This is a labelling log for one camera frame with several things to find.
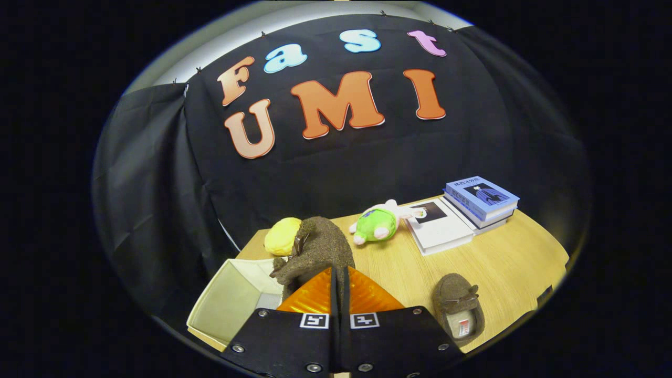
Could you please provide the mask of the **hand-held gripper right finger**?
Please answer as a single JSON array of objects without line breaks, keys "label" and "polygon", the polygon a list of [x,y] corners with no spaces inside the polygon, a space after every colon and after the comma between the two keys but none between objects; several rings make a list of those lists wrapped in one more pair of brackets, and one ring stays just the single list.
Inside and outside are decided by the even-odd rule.
[{"label": "hand-held gripper right finger", "polygon": [[344,302],[339,330],[339,368],[351,377],[437,377],[465,359],[447,332],[423,306],[355,309],[380,295],[362,293],[372,280],[344,270]]}]

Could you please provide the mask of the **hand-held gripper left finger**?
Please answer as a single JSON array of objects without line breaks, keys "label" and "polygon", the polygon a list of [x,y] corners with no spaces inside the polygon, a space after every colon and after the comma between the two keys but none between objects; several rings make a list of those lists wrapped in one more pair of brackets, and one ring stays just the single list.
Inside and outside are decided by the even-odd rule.
[{"label": "hand-held gripper left finger", "polygon": [[338,278],[328,268],[311,279],[322,285],[326,313],[254,310],[221,353],[249,376],[332,377],[339,372]]}]

